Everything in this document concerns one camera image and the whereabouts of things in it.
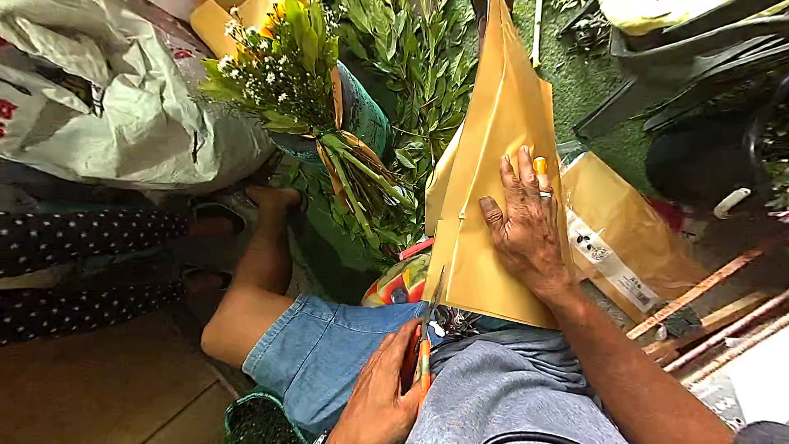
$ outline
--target scissors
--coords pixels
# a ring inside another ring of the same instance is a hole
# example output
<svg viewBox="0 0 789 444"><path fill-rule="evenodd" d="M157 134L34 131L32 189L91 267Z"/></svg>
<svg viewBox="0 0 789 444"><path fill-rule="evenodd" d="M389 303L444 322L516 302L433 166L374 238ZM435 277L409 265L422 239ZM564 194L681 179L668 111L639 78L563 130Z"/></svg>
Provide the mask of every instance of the scissors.
<svg viewBox="0 0 789 444"><path fill-rule="evenodd" d="M430 299L430 303L424 309L424 313L422 313L422 329L421 329L421 338L419 340L419 358L417 361L417 374L415 378L419 378L419 385L421 388L421 393L419 396L419 407L422 407L422 403L424 402L424 397L428 396L428 390L430 389L430 385L432 383L432 378L430 377L430 337L428 336L428 323L430 322L430 314L433 311L433 308L436 307L436 301L439 298L439 294L441 294L441 286L443 284L443 274L446 266L441 267L441 275L439 277L439 283L436 285L436 290L433 292L433 296Z"/></svg>

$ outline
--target kraft paper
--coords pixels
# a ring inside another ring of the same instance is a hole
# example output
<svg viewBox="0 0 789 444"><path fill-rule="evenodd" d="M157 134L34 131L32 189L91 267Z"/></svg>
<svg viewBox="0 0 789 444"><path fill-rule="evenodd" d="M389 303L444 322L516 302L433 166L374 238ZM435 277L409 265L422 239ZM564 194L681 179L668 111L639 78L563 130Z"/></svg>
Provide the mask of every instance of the kraft paper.
<svg viewBox="0 0 789 444"><path fill-rule="evenodd" d="M441 208L436 222L424 298L430 299L442 267L447 267L439 302L497 318L555 328L548 308L512 277L495 255L479 209L482 196L494 197L506 211L499 158L526 145L532 156L548 160L548 177L561 196L559 162L553 134L551 85L532 69L529 56L503 0L491 0L488 27L471 103L454 159L436 171L434 183L446 180L446 193L430 192L428 208ZM572 265L563 202L557 199L556 223L563 260Z"/></svg>
<svg viewBox="0 0 789 444"><path fill-rule="evenodd" d="M676 237L653 207L593 152L578 157L562 175L566 206L610 246L640 284L661 299L674 299L708 273L691 260L687 245ZM576 235L570 233L570 241ZM573 258L587 276L631 319L645 313L577 248Z"/></svg>

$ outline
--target scissor blade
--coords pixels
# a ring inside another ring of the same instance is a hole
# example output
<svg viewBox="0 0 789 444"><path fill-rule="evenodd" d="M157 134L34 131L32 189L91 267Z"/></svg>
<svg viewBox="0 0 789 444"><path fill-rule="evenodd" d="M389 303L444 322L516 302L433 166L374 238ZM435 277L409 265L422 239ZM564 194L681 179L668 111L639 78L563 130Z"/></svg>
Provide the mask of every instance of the scissor blade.
<svg viewBox="0 0 789 444"><path fill-rule="evenodd" d="M422 340L426 340L428 338L428 323L430 322L430 314L433 311L433 308L436 307L436 301L438 301L438 296L441 294L441 285L443 284L443 272L447 268L447 266L441 267L441 275L439 276L439 283L436 285L436 289L433 292L433 296L430 299L430 303L424 309L424 313L422 313Z"/></svg>

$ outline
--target polka dot pants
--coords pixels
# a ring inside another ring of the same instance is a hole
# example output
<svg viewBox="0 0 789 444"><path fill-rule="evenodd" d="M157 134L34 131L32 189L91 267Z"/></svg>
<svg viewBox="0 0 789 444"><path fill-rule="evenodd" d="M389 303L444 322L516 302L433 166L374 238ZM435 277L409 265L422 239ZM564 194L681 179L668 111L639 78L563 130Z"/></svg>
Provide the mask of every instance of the polka dot pants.
<svg viewBox="0 0 789 444"><path fill-rule="evenodd" d="M189 232L185 217L151 210L0 212L0 277L93 254L145 250Z"/></svg>
<svg viewBox="0 0 789 444"><path fill-rule="evenodd" d="M75 292L4 290L0 292L0 346L113 325L180 299L185 291L182 281Z"/></svg>
<svg viewBox="0 0 789 444"><path fill-rule="evenodd" d="M0 212L0 277L14 277L93 254L145 250L185 236L185 217L151 210ZM112 325L185 294L183 282L98 290L0 291L0 346Z"/></svg>

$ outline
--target orange scissors handle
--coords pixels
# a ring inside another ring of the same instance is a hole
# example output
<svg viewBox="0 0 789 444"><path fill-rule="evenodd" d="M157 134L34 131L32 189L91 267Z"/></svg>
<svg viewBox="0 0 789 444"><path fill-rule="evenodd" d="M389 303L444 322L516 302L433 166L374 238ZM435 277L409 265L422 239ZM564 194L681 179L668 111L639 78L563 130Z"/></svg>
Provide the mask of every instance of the orange scissors handle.
<svg viewBox="0 0 789 444"><path fill-rule="evenodd" d="M419 343L419 385L421 388L421 395L419 396L419 407L422 407L424 397L428 396L430 389L430 340L424 340Z"/></svg>

